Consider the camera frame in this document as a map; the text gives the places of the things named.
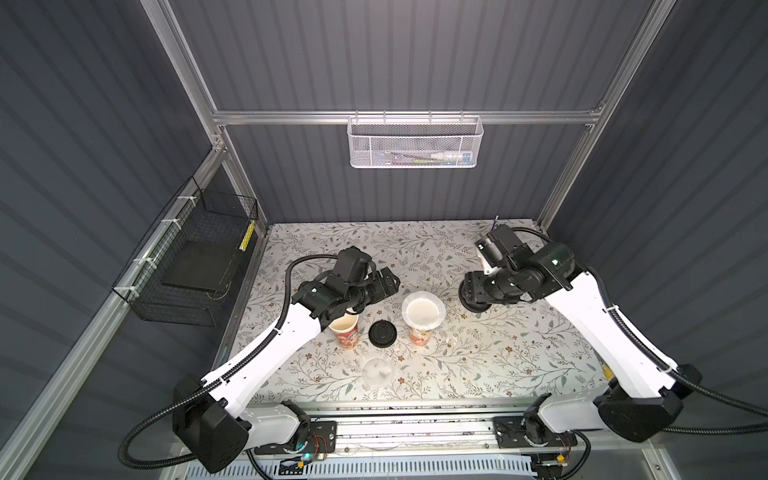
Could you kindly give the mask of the black cup lid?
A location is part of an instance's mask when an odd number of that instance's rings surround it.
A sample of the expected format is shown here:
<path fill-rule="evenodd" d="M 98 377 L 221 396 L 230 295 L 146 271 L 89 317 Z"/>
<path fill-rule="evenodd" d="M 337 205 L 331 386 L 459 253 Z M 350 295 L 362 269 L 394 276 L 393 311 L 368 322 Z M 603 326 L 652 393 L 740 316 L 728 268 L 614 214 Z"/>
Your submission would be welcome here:
<path fill-rule="evenodd" d="M 369 328 L 368 339 L 376 348 L 391 347 L 396 342 L 397 337 L 396 326 L 387 320 L 376 321 Z"/>
<path fill-rule="evenodd" d="M 482 314 L 491 308 L 490 303 L 482 302 L 475 298 L 474 291 L 469 286 L 467 280 L 463 280 L 460 283 L 458 296 L 461 305 L 472 313 Z"/>

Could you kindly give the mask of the paper milk tea cup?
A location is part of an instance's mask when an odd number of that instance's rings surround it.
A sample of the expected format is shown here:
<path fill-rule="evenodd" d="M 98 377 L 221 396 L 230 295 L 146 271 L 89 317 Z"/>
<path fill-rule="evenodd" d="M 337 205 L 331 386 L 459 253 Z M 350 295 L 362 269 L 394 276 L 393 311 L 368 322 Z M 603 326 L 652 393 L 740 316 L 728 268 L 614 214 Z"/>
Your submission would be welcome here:
<path fill-rule="evenodd" d="M 432 330 L 423 327 L 409 327 L 409 337 L 413 345 L 418 347 L 426 346 L 432 336 Z"/>
<path fill-rule="evenodd" d="M 330 323 L 329 328 L 340 346 L 353 349 L 359 343 L 358 315 L 345 314 Z"/>

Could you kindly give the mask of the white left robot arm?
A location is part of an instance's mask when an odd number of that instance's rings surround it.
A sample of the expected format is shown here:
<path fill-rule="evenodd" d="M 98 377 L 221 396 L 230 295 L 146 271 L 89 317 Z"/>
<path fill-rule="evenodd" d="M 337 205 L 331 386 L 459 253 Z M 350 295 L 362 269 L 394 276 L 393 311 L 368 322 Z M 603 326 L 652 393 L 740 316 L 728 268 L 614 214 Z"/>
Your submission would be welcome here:
<path fill-rule="evenodd" d="M 300 449 L 310 420 L 290 401 L 262 413 L 246 409 L 258 390 L 301 347 L 348 313 L 394 296 L 399 278 L 389 269 L 373 270 L 369 262 L 338 264 L 318 278 L 288 287 L 278 318 L 231 360 L 201 379 L 184 379 L 173 390 L 174 434 L 188 448 L 188 460 L 218 473 L 242 452 L 263 445 Z"/>

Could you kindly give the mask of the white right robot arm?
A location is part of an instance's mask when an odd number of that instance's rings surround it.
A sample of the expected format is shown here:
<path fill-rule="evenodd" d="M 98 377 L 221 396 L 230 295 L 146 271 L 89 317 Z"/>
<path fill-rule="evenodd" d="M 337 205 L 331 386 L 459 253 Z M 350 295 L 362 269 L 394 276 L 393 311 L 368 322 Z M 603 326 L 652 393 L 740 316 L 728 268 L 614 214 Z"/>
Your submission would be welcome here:
<path fill-rule="evenodd" d="M 514 239 L 510 246 L 491 239 L 476 244 L 483 264 L 467 273 L 459 287 L 462 305 L 482 313 L 493 305 L 512 305 L 529 296 L 564 316 L 608 365 L 605 387 L 582 393 L 543 394 L 521 422 L 527 440 L 544 446 L 559 434 L 609 430 L 643 442 L 670 426 L 691 392 L 674 379 L 677 363 L 663 354 L 607 298 L 596 273 L 578 262 L 559 242 L 538 251 Z"/>

